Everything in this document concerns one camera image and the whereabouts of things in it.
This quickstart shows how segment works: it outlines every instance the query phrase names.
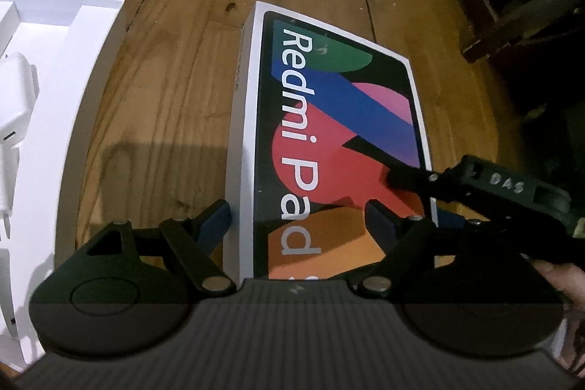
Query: white box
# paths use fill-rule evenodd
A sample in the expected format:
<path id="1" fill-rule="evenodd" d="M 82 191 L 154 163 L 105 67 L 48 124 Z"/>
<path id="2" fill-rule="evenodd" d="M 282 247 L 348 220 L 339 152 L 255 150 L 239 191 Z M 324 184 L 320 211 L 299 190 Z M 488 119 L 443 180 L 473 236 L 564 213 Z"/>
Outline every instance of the white box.
<path id="1" fill-rule="evenodd" d="M 26 136 L 14 146 L 20 162 L 12 213 L 0 222 L 0 361 L 16 370 L 43 354 L 28 314 L 30 296 L 75 250 L 91 132 L 125 35 L 122 5 L 0 0 L 0 52 L 22 53 L 39 89 Z"/>

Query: ribbed grip surface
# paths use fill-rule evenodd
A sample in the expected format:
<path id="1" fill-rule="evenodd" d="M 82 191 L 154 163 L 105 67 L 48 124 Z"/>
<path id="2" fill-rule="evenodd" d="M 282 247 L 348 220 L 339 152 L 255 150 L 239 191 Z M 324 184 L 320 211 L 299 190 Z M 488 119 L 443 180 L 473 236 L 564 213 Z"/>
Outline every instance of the ribbed grip surface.
<path id="1" fill-rule="evenodd" d="M 342 281 L 248 280 L 202 302 L 157 347 L 110 362 L 48 354 L 19 388 L 565 390 L 576 380 L 544 352 L 505 361 L 445 353 L 404 325 L 394 306 Z"/>

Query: cardboard box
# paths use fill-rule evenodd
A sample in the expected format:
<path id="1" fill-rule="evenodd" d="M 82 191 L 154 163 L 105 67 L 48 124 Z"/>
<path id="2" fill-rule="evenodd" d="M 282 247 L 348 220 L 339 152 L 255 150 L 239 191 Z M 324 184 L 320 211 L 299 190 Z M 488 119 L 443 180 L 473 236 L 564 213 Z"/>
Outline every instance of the cardboard box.
<path id="1" fill-rule="evenodd" d="M 408 61 L 329 24 L 262 2 L 242 32 L 227 151 L 233 279 L 329 278 L 384 257 L 363 208 L 434 204 L 385 185 L 399 160 L 430 169 Z"/>

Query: wooden floor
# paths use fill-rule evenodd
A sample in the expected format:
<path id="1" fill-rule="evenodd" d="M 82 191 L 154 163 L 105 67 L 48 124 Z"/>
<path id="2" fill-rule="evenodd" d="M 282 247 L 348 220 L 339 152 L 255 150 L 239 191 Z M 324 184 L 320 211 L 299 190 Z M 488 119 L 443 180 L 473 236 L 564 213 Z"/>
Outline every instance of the wooden floor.
<path id="1" fill-rule="evenodd" d="M 78 221 L 153 226 L 224 193 L 240 29 L 255 0 L 126 0 L 128 33 L 103 96 Z M 435 169 L 466 153 L 521 165 L 518 120 L 485 64 L 458 51 L 456 0 L 264 0 L 373 39 L 412 62 Z"/>

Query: pink shape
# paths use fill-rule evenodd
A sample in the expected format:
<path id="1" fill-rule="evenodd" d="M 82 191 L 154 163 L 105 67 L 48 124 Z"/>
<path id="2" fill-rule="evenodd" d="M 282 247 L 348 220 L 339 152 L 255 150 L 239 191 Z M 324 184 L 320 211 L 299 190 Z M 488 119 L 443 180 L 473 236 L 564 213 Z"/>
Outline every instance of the pink shape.
<path id="1" fill-rule="evenodd" d="M 353 85 L 403 121 L 412 124 L 410 103 L 405 96 L 379 84 L 353 83 Z"/>

